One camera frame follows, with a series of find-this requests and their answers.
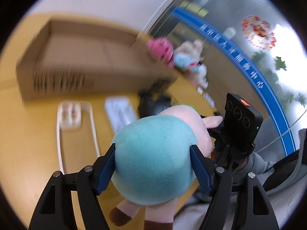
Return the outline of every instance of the blue banner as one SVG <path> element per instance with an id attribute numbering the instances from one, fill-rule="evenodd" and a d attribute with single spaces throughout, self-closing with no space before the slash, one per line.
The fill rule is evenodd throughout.
<path id="1" fill-rule="evenodd" d="M 172 12 L 172 16 L 208 38 L 233 61 L 261 97 L 279 135 L 289 129 L 287 118 L 271 87 L 257 67 L 243 53 L 243 51 L 238 48 L 238 46 L 224 37 L 223 34 L 212 25 L 186 9 L 177 7 Z M 285 155 L 289 155 L 295 151 L 295 144 L 291 131 L 281 138 L 281 144 L 284 148 Z"/>

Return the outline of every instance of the camera lens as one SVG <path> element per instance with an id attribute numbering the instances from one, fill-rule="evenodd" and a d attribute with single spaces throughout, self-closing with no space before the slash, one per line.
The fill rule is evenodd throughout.
<path id="1" fill-rule="evenodd" d="M 249 119 L 247 117 L 243 118 L 243 126 L 247 129 L 250 126 Z"/>
<path id="2" fill-rule="evenodd" d="M 236 107 L 235 109 L 234 109 L 234 111 L 233 111 L 233 114 L 234 114 L 234 118 L 236 119 L 236 120 L 240 120 L 241 119 L 241 117 L 242 117 L 242 112 L 241 112 L 241 110 L 238 108 L 238 107 Z"/>
<path id="3" fill-rule="evenodd" d="M 228 110 L 232 110 L 232 103 L 230 101 L 227 102 L 227 108 Z"/>

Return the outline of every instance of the teal plush body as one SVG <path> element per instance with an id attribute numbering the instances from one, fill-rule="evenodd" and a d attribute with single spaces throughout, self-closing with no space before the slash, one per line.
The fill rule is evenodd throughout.
<path id="1" fill-rule="evenodd" d="M 190 126 L 169 115 L 145 117 L 113 138 L 116 144 L 112 182 L 137 205 L 158 205 L 180 197 L 195 175 L 190 146 L 198 144 Z"/>

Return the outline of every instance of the yellow table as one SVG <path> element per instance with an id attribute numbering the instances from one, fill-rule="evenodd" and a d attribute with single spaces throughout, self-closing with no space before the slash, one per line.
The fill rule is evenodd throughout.
<path id="1" fill-rule="evenodd" d="M 128 96 L 135 110 L 139 103 L 137 94 L 51 97 L 23 103 L 16 81 L 16 62 L 33 36 L 51 16 L 98 21 L 77 15 L 30 15 L 16 27 L 0 56 L 0 184 L 13 210 L 26 226 L 29 226 L 36 203 L 48 179 L 55 170 L 59 170 L 55 134 L 58 104 L 63 100 L 86 100 L 92 104 L 100 150 L 105 154 L 113 138 L 103 109 L 106 97 Z M 213 109 L 182 76 L 179 76 L 168 91 L 180 103 L 193 105 L 200 114 L 213 115 Z M 196 181 L 179 199 L 178 208 L 182 207 L 197 186 Z M 98 198 L 106 216 L 122 200 L 112 182 Z M 85 228 L 75 192 L 73 205 L 78 228 L 83 230 Z M 144 210 L 131 223 L 120 229 L 141 230 L 143 218 Z M 111 229 L 117 229 L 111 223 L 109 226 Z"/>

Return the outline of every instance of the cardboard box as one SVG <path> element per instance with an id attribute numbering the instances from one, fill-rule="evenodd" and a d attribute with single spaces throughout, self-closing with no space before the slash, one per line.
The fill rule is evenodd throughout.
<path id="1" fill-rule="evenodd" d="M 22 98 L 161 92 L 177 76 L 148 53 L 143 39 L 125 27 L 51 19 L 17 64 Z"/>

